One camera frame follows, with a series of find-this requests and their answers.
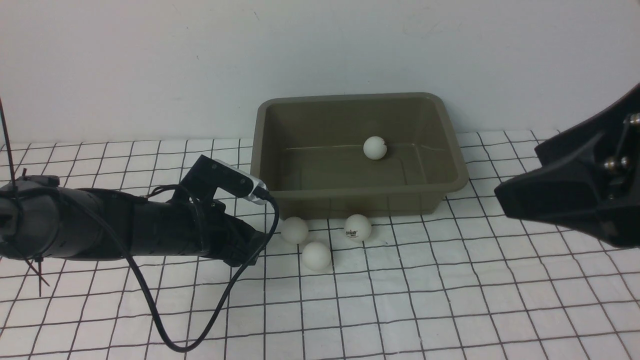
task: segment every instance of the robotic arm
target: robotic arm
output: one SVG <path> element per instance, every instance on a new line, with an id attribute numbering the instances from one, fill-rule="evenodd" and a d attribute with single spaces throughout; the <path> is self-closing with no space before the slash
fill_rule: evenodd
<path id="1" fill-rule="evenodd" d="M 44 281 L 42 271 L 36 270 L 30 259 L 40 268 L 43 258 L 94 261 L 124 258 L 140 284 L 164 343 L 176 352 L 189 352 L 199 346 L 231 288 L 244 270 L 255 264 L 278 225 L 278 205 L 264 183 L 206 156 L 198 158 L 180 184 L 158 186 L 146 197 L 107 189 L 61 188 L 56 176 L 23 173 L 16 179 L 2 102 L 0 117 L 12 180 L 0 188 L 0 256 L 24 260 L 41 281 Z M 225 214 L 225 205 L 213 199 L 218 188 L 258 204 L 269 202 L 275 212 L 269 232 L 256 231 Z M 174 193 L 168 202 L 148 199 L 170 190 Z M 204 331 L 196 341 L 182 347 L 168 337 L 134 255 L 202 256 L 240 268 L 227 284 Z"/>
<path id="2" fill-rule="evenodd" d="M 542 167 L 495 189 L 505 215 L 640 245 L 640 84 L 536 147 Z"/>

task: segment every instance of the cable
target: cable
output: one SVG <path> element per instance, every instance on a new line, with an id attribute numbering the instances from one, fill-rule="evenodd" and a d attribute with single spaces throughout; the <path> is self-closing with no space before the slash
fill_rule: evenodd
<path id="1" fill-rule="evenodd" d="M 218 318 L 218 315 L 220 314 L 220 311 L 222 310 L 224 303 L 227 301 L 229 293 L 231 292 L 231 288 L 236 283 L 238 278 L 240 278 L 240 275 L 242 275 L 242 273 L 249 267 L 249 264 L 253 263 L 258 258 L 260 253 L 264 250 L 264 248 L 267 246 L 267 244 L 269 243 L 269 241 L 273 237 L 273 234 L 276 231 L 276 227 L 278 226 L 278 219 L 280 218 L 280 209 L 278 207 L 278 204 L 275 202 L 275 199 L 266 191 L 259 192 L 259 194 L 256 194 L 260 196 L 262 199 L 268 201 L 271 204 L 271 206 L 273 206 L 274 220 L 273 220 L 273 224 L 271 225 L 271 229 L 267 233 L 260 247 L 247 259 L 247 261 L 245 261 L 240 266 L 236 274 L 231 278 L 231 280 L 227 284 L 227 287 L 225 288 L 225 291 L 222 294 L 222 297 L 220 298 L 220 301 L 218 302 L 218 305 L 216 306 L 216 309 L 213 315 L 211 316 L 211 319 L 209 319 L 207 326 L 205 326 L 205 329 L 202 331 L 198 339 L 196 339 L 192 344 L 188 346 L 181 347 L 176 345 L 167 335 L 166 330 L 164 329 L 164 325 L 162 323 L 162 319 L 160 318 L 160 314 L 157 310 L 153 295 L 151 295 L 151 291 L 149 290 L 147 282 L 144 276 L 142 275 L 142 272 L 140 271 L 138 264 L 136 264 L 135 260 L 133 260 L 133 257 L 127 250 L 124 244 L 124 241 L 113 230 L 113 228 L 103 218 L 101 218 L 100 215 L 96 214 L 93 210 L 87 208 L 84 204 L 81 204 L 80 202 L 75 200 L 73 197 L 70 197 L 64 193 L 59 192 L 57 188 L 32 188 L 32 189 L 27 189 L 19 192 L 19 195 L 23 197 L 33 197 L 33 196 L 39 196 L 39 195 L 45 195 L 45 194 L 52 195 L 52 197 L 58 197 L 60 200 L 64 200 L 67 203 L 71 204 L 75 208 L 82 211 L 85 215 L 89 216 L 91 219 L 96 221 L 96 223 L 98 223 L 98 225 L 100 225 L 103 228 L 103 230 L 105 230 L 105 232 L 109 234 L 111 239 L 114 241 L 114 243 L 116 244 L 116 246 L 118 247 L 122 255 L 124 256 L 124 258 L 127 260 L 129 266 L 131 267 L 131 270 L 133 271 L 133 274 L 136 276 L 136 280 L 138 280 L 138 284 L 140 284 L 140 288 L 142 290 L 142 293 L 145 296 L 145 300 L 147 301 L 149 311 L 151 312 L 151 317 L 153 318 L 153 321 L 156 325 L 156 329 L 160 334 L 160 338 L 162 338 L 163 342 L 166 344 L 167 347 L 169 347 L 173 351 L 181 352 L 181 353 L 189 352 L 195 349 L 207 337 L 207 334 L 209 333 L 209 331 L 213 327 L 213 324 Z M 0 197 L 10 197 L 11 195 L 12 195 L 11 192 L 0 191 Z"/>
<path id="2" fill-rule="evenodd" d="M 11 152 L 11 142 L 9 141 L 9 131 L 6 128 L 6 120 L 4 119 L 4 108 L 2 107 L 2 99 L 0 99 L 0 117 L 2 118 L 2 130 L 4 131 L 4 145 L 6 146 L 7 157 L 9 158 L 9 174 L 11 175 L 11 186 L 13 194 L 18 198 L 18 188 L 15 186 L 15 169 L 13 168 L 13 153 Z"/>
<path id="3" fill-rule="evenodd" d="M 180 184 L 176 184 L 176 185 L 160 185 L 157 188 L 153 189 L 151 191 L 150 194 L 148 194 L 146 197 L 147 199 L 150 197 L 154 197 L 156 195 L 159 195 L 163 192 L 167 192 L 170 190 L 182 190 L 183 192 L 185 192 L 190 198 L 191 201 L 193 201 L 193 207 L 196 210 L 196 217 L 197 217 L 197 221 L 196 221 L 196 226 L 198 227 L 198 232 L 200 233 L 200 248 L 201 249 L 206 249 L 209 250 L 208 246 L 207 246 L 207 242 L 206 242 L 206 237 L 207 234 L 205 234 L 205 226 L 203 225 L 205 220 L 204 220 L 204 211 L 202 210 L 202 205 L 200 203 L 200 201 L 195 197 L 195 195 L 193 195 L 193 193 L 191 191 L 189 191 L 189 189 L 185 188 L 184 186 L 180 185 Z"/>
<path id="4" fill-rule="evenodd" d="M 113 241 L 116 243 L 116 245 L 120 249 L 120 252 L 122 252 L 122 254 L 124 255 L 125 259 L 129 263 L 129 266 L 131 267 L 131 270 L 133 271 L 133 274 L 136 276 L 136 279 L 138 280 L 138 283 L 140 284 L 140 288 L 142 289 L 142 292 L 143 292 L 143 294 L 145 296 L 145 300 L 147 301 L 147 305 L 149 306 L 149 310 L 151 311 L 151 317 L 153 318 L 153 321 L 156 324 L 156 329 L 158 330 L 158 333 L 160 334 L 160 338 L 162 338 L 163 342 L 170 349 L 172 349 L 173 351 L 176 351 L 176 352 L 181 352 L 181 353 L 189 352 L 189 351 L 195 349 L 207 337 L 207 334 L 209 333 L 209 331 L 213 327 L 213 324 L 215 323 L 216 319 L 218 318 L 218 315 L 220 314 L 220 311 L 222 310 L 222 307 L 224 306 L 224 303 L 227 301 L 229 293 L 231 292 L 231 288 L 236 283 L 238 278 L 240 278 L 240 275 L 242 275 L 242 273 L 246 270 L 246 268 L 249 267 L 249 264 L 252 263 L 260 255 L 260 253 L 264 250 L 264 248 L 267 246 L 267 244 L 269 243 L 269 240 L 271 239 L 271 237 L 273 236 L 273 234 L 276 231 L 276 227 L 278 226 L 278 219 L 280 217 L 280 210 L 278 208 L 278 204 L 275 202 L 275 199 L 272 198 L 272 196 L 269 195 L 267 197 L 267 199 L 264 199 L 264 200 L 267 200 L 273 206 L 273 211 L 274 211 L 275 215 L 274 215 L 273 224 L 271 225 L 271 229 L 269 230 L 269 232 L 266 235 L 264 241 L 262 242 L 262 245 L 260 245 L 260 247 L 251 255 L 251 257 L 249 259 L 247 259 L 247 261 L 245 261 L 242 264 L 242 266 L 240 266 L 240 268 L 238 269 L 236 274 L 231 278 L 231 280 L 227 284 L 227 287 L 225 288 L 225 292 L 222 294 L 222 297 L 220 298 L 220 301 L 218 302 L 218 306 L 216 306 L 216 309 L 215 309 L 213 315 L 211 316 L 211 319 L 209 320 L 209 323 L 207 323 L 207 326 L 205 326 L 204 331 L 202 331 L 202 333 L 198 337 L 198 339 L 196 339 L 196 341 L 194 341 L 191 345 L 188 345 L 188 346 L 185 346 L 185 347 L 181 347 L 181 346 L 176 345 L 169 338 L 169 336 L 167 335 L 167 333 L 166 333 L 166 331 L 164 329 L 164 325 L 162 324 L 162 319 L 160 319 L 160 314 L 158 313 L 158 310 L 156 308 L 156 303 L 155 303 L 154 298 L 151 295 L 151 291 L 149 290 L 149 287 L 147 285 L 147 282 L 145 281 L 144 276 L 140 272 L 140 268 L 138 268 L 138 264 L 136 264 L 136 262 L 133 260 L 133 257 L 129 254 L 129 252 L 127 252 L 127 249 L 125 248 L 125 245 L 124 245 L 122 239 L 120 239 L 120 237 L 111 228 L 111 226 L 109 226 L 109 224 L 107 224 L 98 214 L 94 213 L 91 209 L 87 208 L 86 206 L 84 206 L 83 204 L 81 204 L 80 202 L 76 201 L 75 199 L 73 199 L 71 197 L 65 196 L 65 199 L 69 203 L 71 203 L 71 205 L 77 207 L 83 213 L 85 213 L 87 216 L 91 217 L 94 221 L 96 221 L 110 235 L 110 237 L 113 239 Z"/>
<path id="5" fill-rule="evenodd" d="M 151 317 L 153 318 L 153 321 L 156 325 L 158 334 L 160 334 L 160 338 L 162 338 L 166 346 L 172 349 L 173 351 L 185 353 L 195 349 L 199 344 L 201 344 L 204 341 L 204 339 L 207 337 L 207 334 L 209 333 L 209 331 L 211 331 L 211 328 L 213 327 L 213 324 L 216 322 L 216 319 L 218 319 L 218 315 L 220 315 L 220 311 L 222 310 L 224 303 L 227 301 L 227 298 L 229 297 L 231 288 L 233 288 L 233 285 L 235 285 L 238 278 L 240 278 L 240 275 L 242 275 L 242 273 L 249 267 L 249 264 L 253 263 L 258 258 L 260 253 L 264 250 L 264 248 L 266 248 L 267 244 L 269 243 L 269 241 L 273 237 L 273 234 L 276 231 L 276 227 L 278 226 L 278 219 L 280 218 L 280 210 L 278 208 L 278 204 L 276 203 L 275 199 L 269 194 L 269 192 L 267 192 L 262 188 L 257 188 L 255 194 L 261 199 L 268 201 L 271 204 L 271 206 L 273 206 L 273 211 L 275 214 L 274 214 L 273 224 L 271 225 L 271 229 L 267 233 L 260 247 L 240 266 L 238 271 L 236 271 L 236 274 L 231 278 L 231 280 L 227 284 L 227 287 L 225 288 L 225 292 L 222 294 L 222 297 L 220 298 L 220 301 L 218 302 L 218 305 L 216 306 L 216 309 L 213 315 L 211 315 L 211 319 L 209 319 L 207 326 L 205 326 L 204 331 L 202 331 L 198 339 L 196 339 L 196 341 L 194 341 L 191 345 L 181 347 L 176 345 L 169 338 L 169 335 L 167 335 L 166 330 L 164 329 L 164 325 L 162 324 L 162 319 L 160 318 L 160 313 L 157 310 L 156 302 L 153 296 L 151 295 L 151 291 L 149 290 L 149 286 L 147 285 L 145 277 L 142 275 L 142 272 L 140 271 L 138 264 L 136 264 L 135 260 L 133 260 L 133 256 L 131 256 L 131 254 L 127 250 L 127 247 L 124 241 L 119 237 L 119 235 L 115 232 L 115 230 L 113 230 L 113 228 L 103 218 L 100 217 L 100 215 L 96 214 L 96 212 L 87 208 L 84 204 L 81 204 L 80 202 L 75 200 L 73 197 L 67 194 L 64 194 L 62 192 L 59 192 L 57 188 L 41 187 L 41 188 L 31 188 L 31 189 L 23 190 L 21 192 L 18 191 L 18 188 L 16 186 L 16 180 L 15 180 L 15 169 L 13 168 L 13 156 L 12 156 L 11 145 L 9 141 L 9 133 L 7 131 L 6 121 L 4 119 L 4 110 L 2 107 L 2 100 L 0 100 L 0 117 L 1 117 L 0 120 L 2 121 L 2 128 L 4 131 L 4 140 L 6 143 L 7 154 L 9 158 L 9 171 L 11 174 L 11 184 L 12 184 L 12 190 L 10 192 L 0 191 L 0 197 L 3 197 L 5 199 L 13 199 L 17 203 L 18 208 L 21 209 L 20 196 L 22 196 L 23 198 L 28 198 L 28 197 L 35 197 L 40 195 L 50 195 L 55 199 L 57 198 L 58 200 L 67 201 L 69 204 L 76 207 L 77 209 L 82 211 L 85 215 L 93 219 L 93 221 L 98 223 L 98 225 L 100 225 L 102 229 L 109 234 L 113 242 L 116 244 L 116 246 L 122 253 L 123 257 L 127 260 L 127 263 L 129 264 L 129 267 L 131 267 L 133 274 L 136 276 L 136 280 L 138 280 L 140 289 L 142 290 L 142 293 L 145 296 L 145 300 L 147 301 L 147 306 L 149 307 L 149 311 L 151 312 Z M 146 198 L 156 196 L 168 190 L 178 190 L 178 189 L 186 192 L 191 198 L 191 201 L 193 201 L 195 213 L 197 217 L 196 226 L 198 227 L 198 232 L 200 233 L 200 242 L 202 244 L 202 247 L 204 248 L 206 241 L 205 241 L 205 233 L 204 233 L 205 227 L 203 226 L 204 216 L 202 211 L 202 205 L 200 201 L 198 201 L 198 199 L 195 196 L 193 196 L 193 194 L 188 189 L 186 189 L 185 187 L 179 184 L 161 185 L 155 188 L 149 195 L 146 196 Z M 20 255 L 22 254 L 14 244 L 11 244 L 11 243 L 9 244 L 16 250 L 16 252 L 18 252 L 18 254 Z M 38 274 L 38 272 L 33 268 L 33 265 L 29 263 L 29 261 L 24 256 L 22 257 L 27 262 L 29 267 L 31 267 L 36 272 L 36 274 Z M 42 278 L 42 274 L 38 274 L 38 276 L 42 280 L 44 280 Z"/>

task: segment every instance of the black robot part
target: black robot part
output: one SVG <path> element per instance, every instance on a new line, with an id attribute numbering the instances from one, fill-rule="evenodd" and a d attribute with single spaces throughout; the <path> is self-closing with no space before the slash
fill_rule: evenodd
<path id="1" fill-rule="evenodd" d="M 43 193 L 19 202 L 0 199 L 0 255 L 12 259 L 122 259 L 124 255 L 102 227 L 65 197 L 99 214 L 134 256 L 192 255 L 240 266 L 264 242 L 264 233 L 225 214 L 224 203 L 213 199 L 202 203 L 203 237 L 195 205 L 188 198 L 154 202 L 114 190 L 75 190 L 58 185 L 55 176 L 22 176 L 16 181 L 20 191 L 48 187 L 60 196 Z M 12 190 L 11 184 L 0 188 L 0 192 L 8 190 Z"/>
<path id="2" fill-rule="evenodd" d="M 589 120 L 539 144 L 542 167 L 496 187 L 505 215 L 636 247 L 640 218 L 640 84 Z"/>

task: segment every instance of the black grid line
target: black grid line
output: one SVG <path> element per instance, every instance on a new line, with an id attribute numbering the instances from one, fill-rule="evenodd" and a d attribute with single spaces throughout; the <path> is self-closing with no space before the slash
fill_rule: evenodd
<path id="1" fill-rule="evenodd" d="M 533 133 L 533 131 L 531 131 L 531 135 L 535 138 L 536 135 Z M 520 166 L 522 167 L 522 169 L 524 170 L 524 164 L 522 164 L 522 162 L 520 161 Z M 529 232 L 527 231 L 527 228 L 524 226 L 524 224 L 522 224 L 522 227 L 524 228 L 524 231 L 527 233 L 527 239 L 529 239 L 529 243 L 531 244 L 531 247 L 533 248 L 533 250 L 536 253 L 536 256 L 538 258 L 540 258 L 540 254 L 538 253 L 538 250 L 536 249 L 536 247 L 533 245 L 533 241 L 531 240 L 531 235 L 529 234 Z M 547 266 L 545 265 L 545 263 L 541 260 L 540 264 L 542 265 L 542 267 L 545 269 L 545 272 L 547 273 L 547 277 L 549 279 L 551 279 L 551 274 L 549 273 L 549 269 L 547 268 Z M 591 356 L 589 355 L 589 353 L 587 352 L 586 347 L 584 347 L 584 343 L 582 342 L 582 338 L 580 336 L 578 336 L 578 331 L 575 328 L 575 325 L 573 324 L 573 320 L 571 319 L 571 317 L 569 316 L 569 312 L 566 309 L 566 306 L 564 306 L 564 304 L 562 304 L 562 299 L 560 298 L 560 294 L 558 294 L 558 290 L 557 290 L 557 286 L 555 284 L 554 281 L 550 281 L 551 283 L 551 287 L 554 290 L 554 293 L 556 294 L 556 298 L 558 299 L 558 301 L 560 302 L 561 309 L 564 312 L 564 315 L 566 316 L 567 320 L 569 321 L 569 324 L 571 325 L 571 328 L 573 330 L 573 333 L 575 334 L 576 338 L 578 339 L 578 342 L 580 343 L 580 347 L 582 348 L 582 351 L 584 352 L 584 355 L 587 357 L 587 359 L 591 360 Z M 520 288 L 518 287 L 518 294 L 520 295 L 520 297 L 522 298 L 522 294 L 520 293 Z"/>
<path id="2" fill-rule="evenodd" d="M 329 219 L 326 221 L 326 226 L 329 227 Z M 331 239 L 331 231 L 327 232 L 329 236 L 329 249 L 333 247 L 332 239 Z M 338 298 L 338 282 L 335 278 L 335 262 L 333 260 L 333 253 L 331 253 L 331 268 L 333 269 L 333 288 L 335 290 L 335 305 L 338 309 L 338 326 L 340 329 L 340 345 L 342 345 L 342 356 L 347 356 L 347 352 L 344 348 L 344 333 L 342 331 L 342 314 L 340 314 L 340 299 Z M 302 303 L 302 289 L 300 289 L 300 302 Z"/>
<path id="3" fill-rule="evenodd" d="M 409 290 L 410 289 L 409 288 L 409 280 L 406 278 L 406 271 L 405 271 L 405 267 L 403 265 L 402 255 L 400 255 L 400 247 L 398 247 L 398 239 L 396 238 L 396 231 L 394 230 L 393 218 L 392 217 L 389 217 L 389 222 L 391 223 L 391 233 L 394 235 L 394 243 L 396 245 L 396 251 L 397 251 L 397 254 L 398 254 L 398 260 L 400 261 L 400 268 L 402 268 L 402 275 L 404 277 L 404 283 L 406 285 L 407 290 Z M 415 319 L 415 330 L 418 333 L 418 337 L 420 339 L 422 339 L 422 334 L 420 333 L 420 325 L 418 325 L 418 316 L 415 314 L 415 307 L 413 306 L 413 299 L 411 298 L 410 294 L 408 295 L 408 298 L 409 298 L 409 306 L 411 307 L 411 312 L 413 313 L 413 318 Z M 424 360 L 427 360 L 427 354 L 424 352 L 424 344 L 423 344 L 422 341 L 420 341 L 420 349 L 422 350 L 422 358 Z"/>
<path id="4" fill-rule="evenodd" d="M 365 253 L 364 256 L 364 261 L 365 264 L 367 265 L 367 276 L 369 278 L 369 288 L 371 290 L 371 300 L 373 301 L 373 311 L 376 313 L 376 324 L 378 325 L 378 333 L 380 334 L 380 348 L 382 349 L 382 353 L 383 356 L 385 355 L 385 341 L 382 338 L 382 328 L 381 325 L 382 323 L 380 322 L 380 314 L 378 313 L 378 305 L 376 304 L 376 291 L 373 288 L 373 279 L 371 279 L 371 267 L 369 266 L 369 258 L 367 257 L 367 249 L 364 243 L 362 243 L 362 250 Z M 336 283 L 336 289 L 335 289 L 335 296 L 339 297 L 340 295 L 338 294 L 338 289 L 337 289 L 337 281 L 335 280 L 335 271 L 334 271 L 334 275 L 333 275 L 333 281 Z"/>
<path id="5" fill-rule="evenodd" d="M 286 332 L 273 332 L 273 334 L 284 334 L 284 333 L 288 333 L 288 332 L 293 332 L 293 331 L 286 331 Z M 594 334 L 590 334 L 588 335 L 588 337 L 593 337 L 593 336 L 603 336 L 603 335 L 613 335 L 616 334 L 617 332 L 614 331 L 607 331 L 607 332 L 598 332 L 598 333 L 594 333 Z M 636 334 L 636 333 L 640 333 L 640 331 L 635 331 L 635 330 L 624 330 L 624 331 L 620 331 L 618 332 L 620 334 Z M 260 335 L 260 333 L 256 333 L 256 334 L 248 334 L 248 335 L 242 335 L 242 336 L 230 336 L 229 338 L 246 338 L 249 336 L 255 336 L 255 335 Z M 556 336 L 553 338 L 547 338 L 545 339 L 545 341 L 548 340 L 564 340 L 564 339 L 575 339 L 575 336 Z M 222 340 L 222 338 L 207 338 L 207 340 Z M 530 343 L 531 340 L 514 340 L 514 341 L 505 341 L 504 344 L 518 344 L 518 343 Z M 467 345 L 464 347 L 440 347 L 440 348 L 434 348 L 434 349 L 429 349 L 428 351 L 439 351 L 439 350 L 453 350 L 453 349 L 466 349 L 466 348 L 479 348 L 479 347 L 488 347 L 488 346 L 492 346 L 492 345 L 499 345 L 500 343 L 485 343 L 485 344 L 481 344 L 481 345 Z M 133 345 L 113 345 L 111 348 L 129 348 L 129 347 L 140 347 L 140 346 L 144 346 L 144 345 L 163 345 L 163 343 L 160 342 L 151 342 L 148 344 L 133 344 Z M 89 352 L 89 351 L 96 351 L 96 350 L 107 350 L 108 347 L 96 347 L 96 348 L 87 348 L 87 349 L 81 349 L 81 350 L 72 350 L 71 352 Z M 371 356 L 384 356 L 384 355 L 396 355 L 396 354 L 414 354 L 414 353 L 418 353 L 418 352 L 422 352 L 421 350 L 404 350 L 404 351 L 398 351 L 398 352 L 378 352 L 375 354 L 366 354 L 366 355 L 358 355 L 358 356 L 346 356 L 346 357 L 325 357 L 322 358 L 320 360 L 339 360 L 339 359 L 360 359 L 363 357 L 371 357 Z M 50 352 L 39 352 L 36 354 L 33 354 L 34 356 L 45 356 L 45 355 L 53 355 L 53 354 L 66 354 L 67 352 L 62 352 L 62 351 L 50 351 Z M 22 356 L 28 356 L 29 354 L 19 354 L 17 355 L 18 357 Z M 9 355 L 9 356 L 0 356 L 0 359 L 13 359 L 16 356 L 14 355 Z"/>
<path id="6" fill-rule="evenodd" d="M 480 144 L 483 145 L 483 149 L 486 152 L 486 155 L 489 156 L 489 152 L 486 150 L 486 147 L 484 147 L 484 144 L 483 144 L 483 141 L 482 141 L 482 137 L 481 136 L 478 136 L 478 137 L 480 138 Z M 493 167 L 493 171 L 495 171 L 495 173 L 498 174 L 498 170 L 495 168 L 493 163 L 492 163 L 492 167 Z M 477 195 L 476 189 L 474 188 L 473 184 L 471 184 L 471 187 L 474 189 L 474 193 Z M 486 211 L 482 207 L 482 204 L 480 205 L 480 207 L 482 208 L 483 213 L 486 216 Z M 489 223 L 489 227 L 491 228 L 491 232 L 495 236 L 495 231 L 494 231 L 491 223 Z M 502 249 L 502 246 L 500 246 L 500 242 L 499 241 L 496 241 L 496 242 L 498 243 L 498 248 L 500 249 L 500 253 L 504 257 L 504 251 Z M 463 243 L 465 244 L 465 250 L 467 250 L 467 255 L 468 255 L 467 245 L 466 245 L 466 243 L 464 241 L 463 241 Z M 513 281 L 515 282 L 516 281 L 516 277 L 515 277 L 515 274 L 513 273 L 513 269 L 511 269 L 511 267 L 509 266 L 509 261 L 505 260 L 504 264 L 506 265 L 507 269 L 511 273 L 511 277 L 513 278 Z M 474 273 L 476 274 L 476 276 L 478 276 L 477 272 L 475 271 L 475 267 L 472 266 L 472 268 L 474 269 Z M 520 288 L 518 287 L 518 285 L 516 285 L 516 288 L 518 289 L 518 296 L 520 297 L 520 301 L 522 302 L 522 305 L 525 307 L 525 312 L 527 313 L 527 317 L 529 318 L 529 323 L 531 324 L 531 328 L 535 332 L 536 337 L 538 339 L 538 343 L 540 344 L 540 347 L 542 348 L 542 351 L 544 352 L 545 357 L 548 360 L 549 359 L 549 355 L 547 354 L 547 351 L 545 350 L 545 347 L 542 345 L 542 341 L 540 340 L 540 335 L 538 334 L 538 330 L 536 329 L 536 326 L 533 324 L 533 320 L 531 319 L 530 312 L 528 310 L 526 310 L 526 305 L 525 305 L 524 299 L 522 297 L 522 292 L 520 291 Z M 502 351 L 504 352 L 504 357 L 507 357 L 507 353 L 504 350 L 504 346 L 502 346 Z"/>

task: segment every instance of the white wall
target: white wall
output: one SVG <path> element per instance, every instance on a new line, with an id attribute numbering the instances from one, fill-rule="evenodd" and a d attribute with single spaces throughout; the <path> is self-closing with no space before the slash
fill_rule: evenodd
<path id="1" fill-rule="evenodd" d="M 640 80 L 638 0 L 0 1 L 15 141 L 252 136 L 265 100 L 427 91 L 565 128 Z"/>

